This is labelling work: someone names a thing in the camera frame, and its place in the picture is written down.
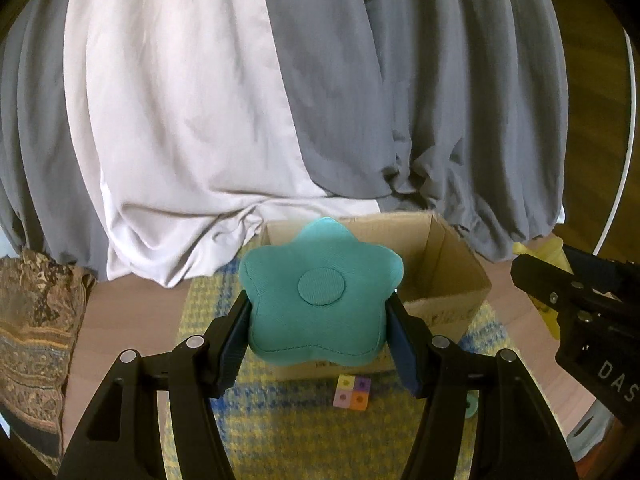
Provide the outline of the colourful cube block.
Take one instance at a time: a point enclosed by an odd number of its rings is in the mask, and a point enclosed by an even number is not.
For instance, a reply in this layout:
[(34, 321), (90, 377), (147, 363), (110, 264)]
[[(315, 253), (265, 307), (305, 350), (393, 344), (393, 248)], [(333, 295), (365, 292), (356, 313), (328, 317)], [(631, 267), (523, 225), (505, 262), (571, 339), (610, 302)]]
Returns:
[(333, 406), (343, 410), (365, 411), (369, 404), (370, 390), (370, 378), (341, 374), (337, 378)]

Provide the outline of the brown patterned cushion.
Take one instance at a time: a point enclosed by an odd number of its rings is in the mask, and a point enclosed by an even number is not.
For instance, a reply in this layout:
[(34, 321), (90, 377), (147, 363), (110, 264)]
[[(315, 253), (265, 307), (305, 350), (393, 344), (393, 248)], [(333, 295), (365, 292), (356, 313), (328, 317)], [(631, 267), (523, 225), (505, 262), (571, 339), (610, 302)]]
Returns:
[(1, 415), (52, 472), (63, 453), (70, 362), (93, 274), (30, 249), (1, 259)]

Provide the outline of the yellow blue woven mat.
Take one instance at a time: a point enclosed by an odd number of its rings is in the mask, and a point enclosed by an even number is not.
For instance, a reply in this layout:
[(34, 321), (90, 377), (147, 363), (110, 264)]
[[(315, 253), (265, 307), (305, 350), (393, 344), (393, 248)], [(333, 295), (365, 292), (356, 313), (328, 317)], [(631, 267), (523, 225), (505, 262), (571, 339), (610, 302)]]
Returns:
[[(240, 260), (256, 242), (212, 276), (191, 282), (174, 344), (204, 333), (230, 310), (240, 292)], [(459, 346), (493, 356), (514, 343), (485, 302)], [(425, 401), (410, 396), (394, 370), (369, 377), (367, 409), (343, 410), (332, 404), (337, 378), (278, 382), (247, 350), (233, 387), (212, 400), (235, 478), (400, 479)]]

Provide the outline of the grey and white bedsheet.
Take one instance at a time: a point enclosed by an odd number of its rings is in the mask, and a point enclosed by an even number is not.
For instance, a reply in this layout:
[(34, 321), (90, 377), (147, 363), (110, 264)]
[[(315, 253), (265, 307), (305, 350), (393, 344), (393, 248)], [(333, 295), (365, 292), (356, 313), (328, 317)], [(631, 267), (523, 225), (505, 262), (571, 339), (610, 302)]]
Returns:
[(551, 0), (1, 0), (1, 229), (171, 287), (270, 221), (439, 214), (490, 260), (562, 211)]

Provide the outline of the yellow plastic cup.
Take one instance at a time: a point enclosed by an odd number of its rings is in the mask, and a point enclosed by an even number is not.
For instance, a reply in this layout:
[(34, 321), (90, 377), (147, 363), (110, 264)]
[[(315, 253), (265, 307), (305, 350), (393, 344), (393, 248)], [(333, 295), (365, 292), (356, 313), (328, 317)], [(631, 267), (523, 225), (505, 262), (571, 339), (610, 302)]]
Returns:
[(511, 266), (512, 282), (516, 288), (526, 293), (555, 340), (561, 338), (561, 329), (559, 313), (553, 307), (556, 300), (551, 299), (558, 294), (551, 286), (563, 274), (573, 273), (563, 246), (563, 241), (557, 236), (552, 236), (535, 248), (519, 242), (512, 246), (515, 256)]

